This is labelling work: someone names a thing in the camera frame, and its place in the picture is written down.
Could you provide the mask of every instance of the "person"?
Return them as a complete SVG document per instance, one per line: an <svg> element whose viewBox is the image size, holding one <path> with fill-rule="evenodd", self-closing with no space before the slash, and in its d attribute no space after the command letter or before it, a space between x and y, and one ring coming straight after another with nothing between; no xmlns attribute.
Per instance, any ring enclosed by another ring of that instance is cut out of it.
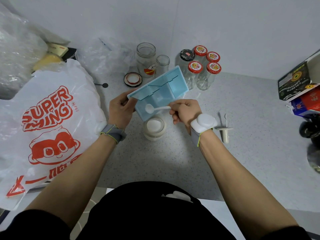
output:
<svg viewBox="0 0 320 240"><path fill-rule="evenodd" d="M108 124L125 129L137 100L127 99L132 90L110 101ZM202 113L196 100L180 99L169 104L173 124L190 122ZM106 161L117 143L102 134L98 139L19 213L1 239L69 239L96 187ZM290 213L225 148L212 129L200 136L199 148L222 196L246 239L310 239ZM182 195L164 197L173 192ZM148 238L197 236L235 239L200 201L177 186L164 182L132 182L106 194L90 211L77 239L112 236Z"/></svg>

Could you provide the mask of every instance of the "yellow object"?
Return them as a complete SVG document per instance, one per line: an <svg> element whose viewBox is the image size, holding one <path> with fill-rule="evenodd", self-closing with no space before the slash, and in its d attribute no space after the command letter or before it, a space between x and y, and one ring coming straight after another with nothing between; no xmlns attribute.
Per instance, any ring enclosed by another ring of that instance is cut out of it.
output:
<svg viewBox="0 0 320 240"><path fill-rule="evenodd" d="M48 52L54 53L60 57L64 56L66 52L69 50L68 47L62 46L60 44L55 43L47 43Z"/></svg>
<svg viewBox="0 0 320 240"><path fill-rule="evenodd" d="M34 65L33 70L37 71L47 64L59 63L62 61L63 60L60 56L57 56L56 54L53 54L53 53L46 53L45 56Z"/></svg>

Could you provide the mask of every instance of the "black sleeve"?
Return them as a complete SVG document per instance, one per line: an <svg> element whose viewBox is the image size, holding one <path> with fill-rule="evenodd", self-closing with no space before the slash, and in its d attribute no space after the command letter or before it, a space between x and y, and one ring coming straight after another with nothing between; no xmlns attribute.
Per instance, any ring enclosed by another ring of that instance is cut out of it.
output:
<svg viewBox="0 0 320 240"><path fill-rule="evenodd" d="M71 229L57 216L43 210L25 210L0 232L0 239L70 239Z"/></svg>
<svg viewBox="0 0 320 240"><path fill-rule="evenodd" d="M306 230L299 226L289 226L280 229L275 232L271 232L265 235L261 240L273 240L273 239L299 239L310 240L311 238L307 234Z"/></svg>

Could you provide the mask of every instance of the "forearm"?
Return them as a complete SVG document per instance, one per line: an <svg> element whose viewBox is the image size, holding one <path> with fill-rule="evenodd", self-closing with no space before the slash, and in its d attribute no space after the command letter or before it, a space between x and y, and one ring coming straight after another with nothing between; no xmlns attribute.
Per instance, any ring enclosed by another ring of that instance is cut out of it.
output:
<svg viewBox="0 0 320 240"><path fill-rule="evenodd" d="M87 206L103 167L116 146L101 135L26 208L44 210L60 217L72 229Z"/></svg>
<svg viewBox="0 0 320 240"><path fill-rule="evenodd" d="M234 158L213 131L202 133L199 147L228 208L247 239L259 239L269 232L298 225L272 194Z"/></svg>

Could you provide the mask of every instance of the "hand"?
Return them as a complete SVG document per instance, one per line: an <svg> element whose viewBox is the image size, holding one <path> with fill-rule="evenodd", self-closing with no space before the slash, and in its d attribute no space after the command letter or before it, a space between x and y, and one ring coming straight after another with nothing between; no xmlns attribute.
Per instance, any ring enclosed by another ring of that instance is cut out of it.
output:
<svg viewBox="0 0 320 240"><path fill-rule="evenodd" d="M116 125L118 128L123 130L127 127L132 118L132 114L135 111L134 106L138 101L133 97L128 99L127 95L135 90L136 89L131 89L121 93L118 97L110 101L108 124Z"/></svg>
<svg viewBox="0 0 320 240"><path fill-rule="evenodd" d="M169 104L171 107L170 115L173 118L173 124L183 122L186 130L191 134L190 123L202 114L201 108L197 100L194 99L179 99Z"/></svg>

